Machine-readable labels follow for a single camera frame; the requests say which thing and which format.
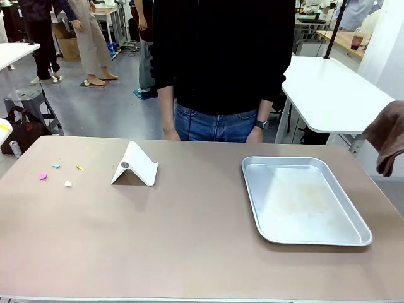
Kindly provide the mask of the person's right hand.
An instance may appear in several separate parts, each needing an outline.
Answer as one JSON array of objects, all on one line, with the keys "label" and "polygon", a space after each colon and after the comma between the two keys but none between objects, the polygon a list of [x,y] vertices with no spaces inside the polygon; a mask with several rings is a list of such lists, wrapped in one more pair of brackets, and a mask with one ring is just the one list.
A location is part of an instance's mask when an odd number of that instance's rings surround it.
[{"label": "person's right hand", "polygon": [[171,140],[171,141],[180,141],[180,137],[175,129],[175,127],[168,127],[168,128],[163,128],[163,132],[165,135],[166,140]]}]

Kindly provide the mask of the person's left hand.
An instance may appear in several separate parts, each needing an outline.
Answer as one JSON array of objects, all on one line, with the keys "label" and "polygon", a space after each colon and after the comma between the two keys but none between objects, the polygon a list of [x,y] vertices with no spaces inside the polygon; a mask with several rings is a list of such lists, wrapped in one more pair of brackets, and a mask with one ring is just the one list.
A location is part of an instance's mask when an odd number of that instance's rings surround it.
[{"label": "person's left hand", "polygon": [[263,142],[263,130],[258,127],[253,127],[246,139],[246,143],[262,143]]}]

